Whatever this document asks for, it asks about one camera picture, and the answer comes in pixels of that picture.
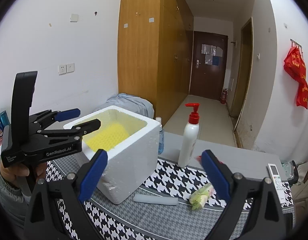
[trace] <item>yellow textured sponge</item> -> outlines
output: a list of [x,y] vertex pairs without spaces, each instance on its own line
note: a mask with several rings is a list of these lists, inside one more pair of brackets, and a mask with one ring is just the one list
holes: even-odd
[[85,143],[94,152],[96,152],[98,149],[109,151],[128,137],[129,134],[125,128],[120,123],[115,122],[97,133],[94,137],[85,141]]

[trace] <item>red plastic bag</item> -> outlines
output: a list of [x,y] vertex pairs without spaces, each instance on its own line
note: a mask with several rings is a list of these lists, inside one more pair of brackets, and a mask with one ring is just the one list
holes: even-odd
[[308,84],[306,82],[306,66],[300,49],[292,46],[284,60],[285,71],[299,83],[296,105],[308,109]]

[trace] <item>white lotion bottle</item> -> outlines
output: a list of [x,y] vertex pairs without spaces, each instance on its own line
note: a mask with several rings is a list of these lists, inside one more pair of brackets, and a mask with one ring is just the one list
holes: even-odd
[[184,129],[183,143],[177,163],[178,166],[181,168],[186,167],[190,163],[190,158],[192,157],[193,154],[199,130],[199,124],[198,124],[199,115],[197,113],[199,104],[190,103],[190,104],[185,104],[185,106],[193,107],[194,111],[191,112],[189,121]]

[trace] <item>white air conditioner remote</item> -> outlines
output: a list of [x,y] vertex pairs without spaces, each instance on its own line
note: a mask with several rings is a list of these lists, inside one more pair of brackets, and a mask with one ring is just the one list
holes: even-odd
[[274,186],[275,186],[275,189],[278,195],[279,202],[281,204],[286,203],[284,187],[281,181],[281,177],[278,174],[277,167],[275,164],[271,164],[271,163],[268,163],[267,165],[268,165],[268,169],[269,169],[270,175],[272,177],[272,181],[274,183]]

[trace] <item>fire extinguisher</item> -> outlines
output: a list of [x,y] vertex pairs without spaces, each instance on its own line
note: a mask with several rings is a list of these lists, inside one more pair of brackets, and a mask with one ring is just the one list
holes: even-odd
[[226,98],[227,98],[227,89],[223,89],[222,96],[221,96],[221,104],[226,103]]

